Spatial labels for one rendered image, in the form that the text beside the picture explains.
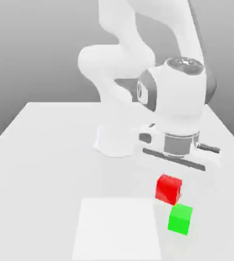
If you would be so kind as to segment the small green cube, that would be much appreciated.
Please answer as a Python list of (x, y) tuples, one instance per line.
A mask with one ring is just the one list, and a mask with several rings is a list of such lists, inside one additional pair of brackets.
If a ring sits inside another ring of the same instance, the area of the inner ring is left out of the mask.
[(176, 204), (172, 207), (169, 220), (168, 230), (183, 235), (188, 235), (193, 208), (183, 204)]

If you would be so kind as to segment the small red cube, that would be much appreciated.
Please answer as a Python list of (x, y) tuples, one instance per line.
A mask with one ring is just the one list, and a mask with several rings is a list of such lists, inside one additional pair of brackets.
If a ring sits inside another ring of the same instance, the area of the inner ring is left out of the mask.
[(181, 186), (181, 179), (162, 174), (157, 181), (155, 198), (170, 205), (175, 205), (180, 198)]

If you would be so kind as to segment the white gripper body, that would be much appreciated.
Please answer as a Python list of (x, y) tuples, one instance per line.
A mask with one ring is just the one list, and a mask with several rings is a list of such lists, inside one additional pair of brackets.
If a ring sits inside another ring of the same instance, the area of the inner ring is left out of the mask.
[(209, 178), (205, 164), (185, 159), (173, 159), (163, 153), (142, 147), (139, 149), (139, 164), (154, 174), (166, 174), (182, 180), (202, 180)]

